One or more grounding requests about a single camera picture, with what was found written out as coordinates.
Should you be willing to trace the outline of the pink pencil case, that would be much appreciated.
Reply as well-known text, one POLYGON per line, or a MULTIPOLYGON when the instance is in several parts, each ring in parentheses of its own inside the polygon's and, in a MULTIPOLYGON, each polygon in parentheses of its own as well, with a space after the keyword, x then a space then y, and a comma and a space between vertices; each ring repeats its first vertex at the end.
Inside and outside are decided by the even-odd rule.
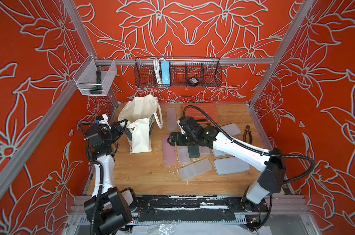
POLYGON ((163 159, 165 165, 175 165, 176 164, 175 148, 172 147, 167 142, 168 137, 169 135, 164 135, 162 137, 163 159))

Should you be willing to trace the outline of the dark green pencil case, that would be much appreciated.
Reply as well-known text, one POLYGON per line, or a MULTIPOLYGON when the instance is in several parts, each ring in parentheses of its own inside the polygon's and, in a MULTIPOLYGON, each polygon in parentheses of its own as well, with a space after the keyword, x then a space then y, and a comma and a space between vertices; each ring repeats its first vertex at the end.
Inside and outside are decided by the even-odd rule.
POLYGON ((189 158, 199 158, 200 157, 200 148, 199 146, 188 146, 189 158))

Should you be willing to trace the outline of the white canvas tote bag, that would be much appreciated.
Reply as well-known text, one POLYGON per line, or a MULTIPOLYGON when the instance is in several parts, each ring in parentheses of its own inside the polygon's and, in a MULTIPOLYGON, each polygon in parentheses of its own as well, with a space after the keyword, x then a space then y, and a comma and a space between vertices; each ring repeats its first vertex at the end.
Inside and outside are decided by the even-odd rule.
POLYGON ((118 121, 127 120, 125 135, 130 154, 152 151, 151 135, 156 124, 163 128, 163 115, 158 98, 149 94, 134 97, 120 111, 118 121))

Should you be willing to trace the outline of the grey pencil case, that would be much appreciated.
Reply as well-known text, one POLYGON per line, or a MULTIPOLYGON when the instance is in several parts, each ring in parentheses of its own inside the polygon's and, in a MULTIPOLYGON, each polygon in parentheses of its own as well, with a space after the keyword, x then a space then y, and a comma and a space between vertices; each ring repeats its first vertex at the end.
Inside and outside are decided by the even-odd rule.
POLYGON ((238 136, 241 134, 241 130, 234 123, 221 126, 221 129, 232 137, 235 137, 235 136, 238 136))
POLYGON ((250 170, 250 165, 236 157, 222 158, 214 161, 217 175, 228 175, 246 172, 250 170))
POLYGON ((220 151, 220 150, 217 150, 217 149, 213 149, 212 152, 213 152, 213 155, 214 155, 215 157, 230 156, 229 153, 226 153, 226 152, 224 152, 224 151, 220 151))

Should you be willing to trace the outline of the translucent plastic pencil box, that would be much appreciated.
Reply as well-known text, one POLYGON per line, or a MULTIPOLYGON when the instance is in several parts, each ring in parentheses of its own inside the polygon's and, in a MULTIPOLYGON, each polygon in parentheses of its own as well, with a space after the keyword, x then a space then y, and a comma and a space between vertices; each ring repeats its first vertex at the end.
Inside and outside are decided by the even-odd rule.
POLYGON ((205 146, 200 146, 199 147, 199 152, 200 152, 201 156, 210 155, 210 148, 205 147, 205 146))

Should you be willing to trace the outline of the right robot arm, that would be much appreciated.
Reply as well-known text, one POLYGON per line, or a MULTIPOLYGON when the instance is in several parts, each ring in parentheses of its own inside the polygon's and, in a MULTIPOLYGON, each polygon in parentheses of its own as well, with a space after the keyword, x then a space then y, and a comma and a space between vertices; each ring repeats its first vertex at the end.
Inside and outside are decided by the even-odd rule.
POLYGON ((172 146, 203 146, 226 152, 253 166, 260 172, 260 176, 254 183, 248 186, 242 196, 241 204, 246 211, 259 208, 265 197, 269 197, 269 207, 264 219, 260 219, 255 225, 248 225, 247 229, 258 233, 268 221, 273 203, 273 195, 279 193, 283 185, 308 176, 315 168, 314 159, 304 155, 283 154, 278 148, 272 150, 255 147, 244 141, 238 140, 223 130, 206 112, 197 106, 186 106, 188 109, 196 109, 202 113, 210 124, 203 127, 193 117, 183 114, 177 121, 180 132, 171 132, 167 143, 172 146), (309 168, 302 174, 285 179, 285 159, 300 159, 309 162, 309 168))

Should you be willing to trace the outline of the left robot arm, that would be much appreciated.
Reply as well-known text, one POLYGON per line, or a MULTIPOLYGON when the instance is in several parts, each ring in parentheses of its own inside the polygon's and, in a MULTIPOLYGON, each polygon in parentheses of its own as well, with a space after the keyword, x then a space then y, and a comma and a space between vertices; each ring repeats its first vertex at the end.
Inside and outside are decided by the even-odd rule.
POLYGON ((103 114, 93 123, 80 123, 78 129, 86 141, 86 155, 95 171, 95 186, 91 199, 84 203, 90 222, 90 234, 114 235, 132 221, 132 210, 138 200, 132 188, 119 190, 114 183, 117 143, 125 132, 127 120, 109 123, 103 114))

